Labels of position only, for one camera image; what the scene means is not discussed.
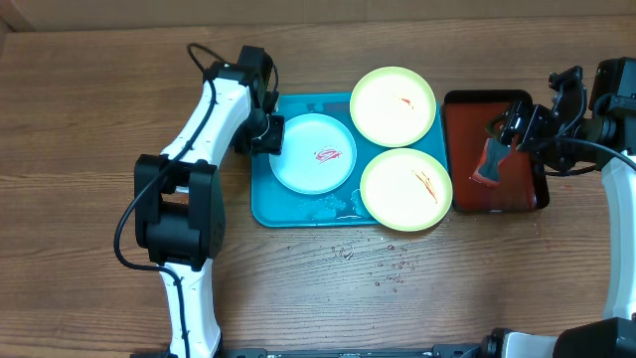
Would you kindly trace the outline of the orange black sponge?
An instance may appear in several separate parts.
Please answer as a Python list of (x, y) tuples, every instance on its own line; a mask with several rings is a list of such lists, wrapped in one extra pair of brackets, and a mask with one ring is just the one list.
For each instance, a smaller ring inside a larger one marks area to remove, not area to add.
[(501, 183), (500, 166), (510, 154), (509, 146), (488, 138), (471, 179), (488, 187), (498, 187)]

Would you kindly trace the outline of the light blue plate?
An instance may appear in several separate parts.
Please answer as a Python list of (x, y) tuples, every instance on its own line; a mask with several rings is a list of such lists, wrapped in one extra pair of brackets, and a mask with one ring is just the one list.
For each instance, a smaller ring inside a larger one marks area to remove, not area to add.
[(269, 155), (275, 178), (305, 195), (337, 189), (352, 174), (356, 160), (357, 145), (351, 131), (341, 121), (320, 113), (286, 121), (281, 153)]

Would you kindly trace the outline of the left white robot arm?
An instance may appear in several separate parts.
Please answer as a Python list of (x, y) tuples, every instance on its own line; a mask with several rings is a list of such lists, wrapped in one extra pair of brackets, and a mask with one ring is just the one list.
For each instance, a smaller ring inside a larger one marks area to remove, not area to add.
[(149, 256), (142, 270), (162, 277), (172, 328), (167, 357), (221, 356), (212, 284), (226, 231), (220, 166), (230, 149), (278, 155), (283, 144), (284, 119), (274, 112), (278, 73), (265, 49), (243, 46), (234, 63), (216, 56), (197, 67), (198, 104), (160, 154), (137, 159), (134, 197), (113, 238), (117, 259), (131, 268), (120, 241), (132, 219), (137, 245)]

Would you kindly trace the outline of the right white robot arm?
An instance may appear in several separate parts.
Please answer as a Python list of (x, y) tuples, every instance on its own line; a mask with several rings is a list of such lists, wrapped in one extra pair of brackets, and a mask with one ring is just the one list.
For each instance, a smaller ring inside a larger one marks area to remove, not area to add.
[(489, 137), (472, 178), (497, 185), (499, 167), (513, 151), (529, 153), (544, 175), (600, 172), (610, 224), (602, 318), (557, 337), (496, 329), (467, 354), (635, 358), (635, 61), (600, 62), (592, 89), (583, 84), (580, 66), (550, 74), (549, 86), (556, 93), (551, 108), (518, 100), (488, 122)]

